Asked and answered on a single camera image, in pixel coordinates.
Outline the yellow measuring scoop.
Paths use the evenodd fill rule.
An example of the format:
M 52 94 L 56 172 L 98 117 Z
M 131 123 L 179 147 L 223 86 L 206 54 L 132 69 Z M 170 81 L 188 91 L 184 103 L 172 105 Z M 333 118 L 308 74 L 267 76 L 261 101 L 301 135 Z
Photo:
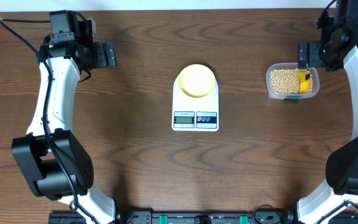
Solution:
M 310 80 L 312 74 L 309 71 L 298 71 L 296 73 L 297 79 L 299 79 L 299 93 L 306 93 L 310 87 Z

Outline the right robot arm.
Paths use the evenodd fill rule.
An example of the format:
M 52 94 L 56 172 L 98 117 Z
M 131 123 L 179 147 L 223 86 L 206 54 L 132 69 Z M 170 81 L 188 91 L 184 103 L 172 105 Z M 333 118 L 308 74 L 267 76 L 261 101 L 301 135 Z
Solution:
M 328 223 L 348 206 L 358 206 L 358 1 L 333 3 L 335 14 L 324 9 L 316 21 L 321 38 L 298 46 L 298 68 L 345 70 L 351 89 L 352 137 L 328 157 L 324 181 L 297 201 L 294 223 Z

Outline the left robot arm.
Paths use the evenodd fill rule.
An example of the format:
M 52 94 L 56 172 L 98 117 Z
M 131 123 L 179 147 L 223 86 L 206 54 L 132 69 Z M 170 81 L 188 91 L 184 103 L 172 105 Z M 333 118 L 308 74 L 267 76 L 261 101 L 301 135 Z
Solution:
M 116 65 L 114 44 L 94 41 L 96 24 L 76 11 L 50 13 L 52 33 L 34 49 L 40 90 L 26 135 L 11 151 L 30 190 L 69 206 L 85 223 L 120 223 L 113 198 L 94 182 L 90 155 L 73 133 L 75 90 L 81 74 Z

